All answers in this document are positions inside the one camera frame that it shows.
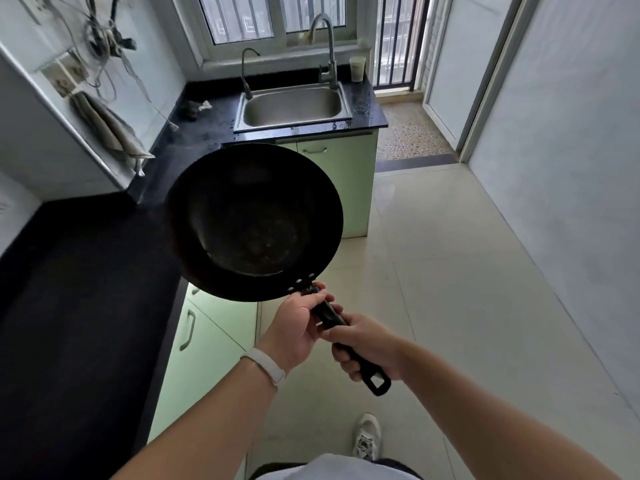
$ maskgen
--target window frame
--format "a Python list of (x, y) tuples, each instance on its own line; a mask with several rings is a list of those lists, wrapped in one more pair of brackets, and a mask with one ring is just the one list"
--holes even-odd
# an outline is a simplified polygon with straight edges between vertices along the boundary
[[(304, 53), (313, 53), (314, 49), (328, 43), (328, 30), (316, 30), (314, 45), (302, 41), (306, 31), (285, 31), (284, 13), (280, 0), (267, 0), (271, 15), (273, 37), (216, 44), (206, 19), (204, 7), (200, 0), (173, 0), (182, 15), (180, 21), (187, 35), (192, 35), (191, 49), (196, 63), (201, 67), (228, 66), (240, 60), (242, 51), (251, 47), (260, 52), (262, 57), (273, 59), (276, 56), (299, 57)], [(358, 12), (364, 7), (366, 0), (345, 0), (346, 26), (334, 28), (335, 44), (354, 46), (358, 42)]]

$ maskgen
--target white cup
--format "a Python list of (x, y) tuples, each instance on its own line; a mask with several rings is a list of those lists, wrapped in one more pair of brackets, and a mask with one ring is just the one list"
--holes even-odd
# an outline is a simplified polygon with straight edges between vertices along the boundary
[(349, 65), (351, 66), (351, 80), (353, 82), (362, 82), (364, 78), (364, 64), (366, 61), (367, 58), (361, 55), (354, 55), (349, 59)]

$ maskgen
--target tiled floor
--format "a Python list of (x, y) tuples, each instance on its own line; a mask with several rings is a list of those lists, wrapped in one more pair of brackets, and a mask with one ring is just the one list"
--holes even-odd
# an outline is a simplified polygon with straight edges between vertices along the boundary
[(417, 101), (384, 104), (389, 128), (380, 129), (377, 159), (396, 160), (451, 153), (451, 146)]
[[(640, 422), (465, 166), (377, 174), (369, 236), (343, 241), (321, 279), (347, 310), (443, 355), (622, 478), (640, 478)], [(263, 330), (279, 302), (263, 305)], [(248, 472), (348, 454), (363, 411), (380, 419), (385, 456), (426, 480), (471, 478), (404, 384), (375, 398), (325, 343), (279, 392)]]

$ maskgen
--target shoe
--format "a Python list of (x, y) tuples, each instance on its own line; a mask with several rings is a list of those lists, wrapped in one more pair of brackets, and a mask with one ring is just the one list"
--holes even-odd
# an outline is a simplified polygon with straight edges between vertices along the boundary
[(382, 429), (373, 414), (364, 413), (354, 429), (353, 455), (361, 460), (374, 461), (382, 451)]

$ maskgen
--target cabinet handle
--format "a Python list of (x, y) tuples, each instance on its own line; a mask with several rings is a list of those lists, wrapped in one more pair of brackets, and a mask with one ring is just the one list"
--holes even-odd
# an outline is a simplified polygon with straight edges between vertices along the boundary
[(191, 338), (193, 337), (193, 329), (196, 326), (196, 314), (193, 313), (191, 310), (189, 310), (187, 312), (187, 316), (189, 317), (193, 317), (193, 321), (191, 322), (191, 331), (189, 332), (189, 338), (187, 339), (187, 341), (185, 343), (183, 343), (180, 346), (180, 352), (182, 352), (183, 350), (185, 350), (185, 348), (187, 348), (189, 346), (189, 344), (191, 343)]
[(326, 151), (326, 146), (322, 150), (318, 150), (316, 152), (310, 152), (309, 150), (302, 150), (303, 153), (308, 153), (309, 155), (313, 155), (314, 153), (324, 153)]

